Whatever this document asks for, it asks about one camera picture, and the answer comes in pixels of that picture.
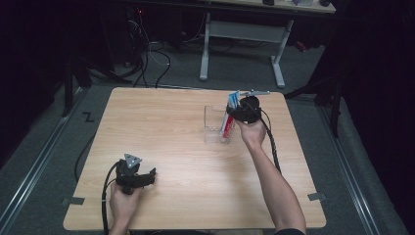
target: tape piece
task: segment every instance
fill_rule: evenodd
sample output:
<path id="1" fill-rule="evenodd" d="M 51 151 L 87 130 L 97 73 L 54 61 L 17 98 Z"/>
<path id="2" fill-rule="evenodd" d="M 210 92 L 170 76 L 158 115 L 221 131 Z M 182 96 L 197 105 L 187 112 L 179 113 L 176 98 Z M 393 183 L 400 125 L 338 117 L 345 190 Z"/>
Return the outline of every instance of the tape piece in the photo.
<path id="1" fill-rule="evenodd" d="M 84 201 L 85 201 L 84 198 L 75 198 L 75 197 L 71 197 L 70 199 L 64 198 L 62 200 L 62 206 L 68 206 L 70 204 L 72 204 L 72 205 L 83 205 Z"/>
<path id="2" fill-rule="evenodd" d="M 321 202 L 327 199 L 326 194 L 324 193 L 313 193 L 313 194 L 308 194 L 307 196 L 310 201 L 319 200 Z"/>

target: person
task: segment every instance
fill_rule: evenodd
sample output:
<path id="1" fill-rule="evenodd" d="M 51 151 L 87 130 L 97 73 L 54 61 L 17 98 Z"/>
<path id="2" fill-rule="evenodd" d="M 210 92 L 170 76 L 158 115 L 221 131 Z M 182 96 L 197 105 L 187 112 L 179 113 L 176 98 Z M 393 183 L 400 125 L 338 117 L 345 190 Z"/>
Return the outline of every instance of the person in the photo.
<path id="1" fill-rule="evenodd" d="M 296 194 L 262 149 L 266 134 L 262 121 L 251 124 L 236 122 L 252 156 L 263 198 L 275 225 L 275 235 L 305 234 L 305 218 Z M 114 224 L 110 235 L 124 235 L 137 208 L 142 189 L 135 189 L 132 195 L 123 194 L 122 188 L 116 183 L 111 185 L 111 189 L 110 207 Z"/>

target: metal track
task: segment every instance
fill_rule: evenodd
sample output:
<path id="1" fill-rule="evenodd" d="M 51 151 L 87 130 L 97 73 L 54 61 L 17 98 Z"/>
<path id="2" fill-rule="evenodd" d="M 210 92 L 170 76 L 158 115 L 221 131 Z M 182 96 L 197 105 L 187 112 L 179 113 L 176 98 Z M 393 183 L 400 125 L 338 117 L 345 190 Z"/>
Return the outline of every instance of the metal track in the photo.
<path id="1" fill-rule="evenodd" d="M 327 111 L 324 107 L 316 107 L 320 117 L 324 120 L 324 125 L 327 132 L 329 133 L 333 146 L 337 151 L 337 162 L 341 169 L 342 175 L 345 178 L 346 186 L 348 191 L 353 199 L 354 205 L 356 206 L 357 213 L 360 216 L 360 219 L 363 223 L 363 226 L 366 230 L 366 234 L 378 235 L 381 234 L 376 224 L 375 219 L 370 212 L 369 206 L 367 204 L 366 198 L 360 190 L 360 187 L 354 177 L 354 174 L 351 170 L 350 165 L 348 164 L 345 151 L 343 150 L 342 144 L 338 138 L 333 135 L 333 132 L 330 127 L 330 119 Z"/>
<path id="2" fill-rule="evenodd" d="M 69 111 L 66 117 L 61 118 L 58 125 L 52 132 L 51 136 L 49 136 L 49 139 L 47 140 L 42 151 L 37 156 L 37 159 L 31 167 L 30 171 L 24 178 L 15 196 L 10 201 L 9 206 L 1 215 L 0 234 L 8 234 L 9 230 L 12 228 L 13 223 L 15 222 L 16 217 L 19 215 L 19 212 L 24 206 L 25 201 L 27 200 L 34 186 L 36 185 L 38 179 L 42 175 L 42 172 L 45 169 L 46 165 L 49 163 L 52 157 L 51 152 L 54 149 L 59 137 L 62 135 L 62 132 L 65 129 L 68 120 L 70 119 L 73 111 L 75 110 L 79 102 L 82 100 L 82 98 L 85 96 L 85 94 L 86 91 L 84 89 L 78 88 L 76 90 L 73 108 Z"/>

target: black sleeve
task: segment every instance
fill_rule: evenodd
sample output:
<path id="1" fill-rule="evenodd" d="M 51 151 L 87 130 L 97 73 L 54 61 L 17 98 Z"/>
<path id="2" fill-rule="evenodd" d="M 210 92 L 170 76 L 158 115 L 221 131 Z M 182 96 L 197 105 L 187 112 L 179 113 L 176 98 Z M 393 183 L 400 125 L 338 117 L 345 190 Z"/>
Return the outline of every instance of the black sleeve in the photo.
<path id="1" fill-rule="evenodd" d="M 286 228 L 286 229 L 278 231 L 274 235 L 304 235 L 304 234 L 301 231 L 297 230 L 296 228 Z"/>

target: table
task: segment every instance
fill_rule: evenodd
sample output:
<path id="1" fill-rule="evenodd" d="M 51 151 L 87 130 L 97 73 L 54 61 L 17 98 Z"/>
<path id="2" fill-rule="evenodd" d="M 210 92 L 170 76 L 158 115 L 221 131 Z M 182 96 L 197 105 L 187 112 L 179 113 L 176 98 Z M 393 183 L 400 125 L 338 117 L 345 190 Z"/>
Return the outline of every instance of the table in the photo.
<path id="1" fill-rule="evenodd" d="M 229 144 L 204 140 L 205 106 L 225 106 L 231 91 L 116 88 L 73 194 L 68 230 L 102 230 L 101 192 L 110 167 L 125 153 L 157 169 L 131 229 L 273 228 L 251 156 L 238 127 Z M 283 175 L 300 200 L 307 227 L 326 223 L 284 96 L 258 96 L 272 122 Z M 263 148 L 272 161 L 268 140 Z M 108 209 L 109 224 L 112 223 Z"/>
<path id="2" fill-rule="evenodd" d="M 275 0 L 274 6 L 266 6 L 262 4 L 262 0 L 211 0 L 209 3 L 227 3 L 227 4 L 239 4 L 252 7 L 262 7 L 270 9 L 282 9 L 290 11 L 302 11 L 313 13 L 329 13 L 334 14 L 336 9 L 330 4 L 328 7 L 323 7 L 318 3 L 318 0 L 314 0 L 309 7 L 296 6 L 293 2 L 287 2 L 283 0 Z M 227 37 L 235 39 L 246 39 L 255 41 L 264 41 L 271 43 L 279 43 L 279 47 L 275 52 L 275 56 L 272 56 L 271 65 L 274 70 L 275 80 L 279 88 L 285 87 L 284 77 L 281 73 L 280 60 L 284 52 L 284 48 L 287 44 L 287 40 L 290 36 L 294 21 L 288 20 L 285 26 L 268 26 L 258 25 L 250 23 L 229 23 L 223 21 L 211 21 L 210 14 L 207 14 L 206 26 L 205 26 L 205 45 L 202 55 L 201 74 L 200 80 L 208 79 L 208 58 L 209 58 L 209 39 L 212 36 Z"/>

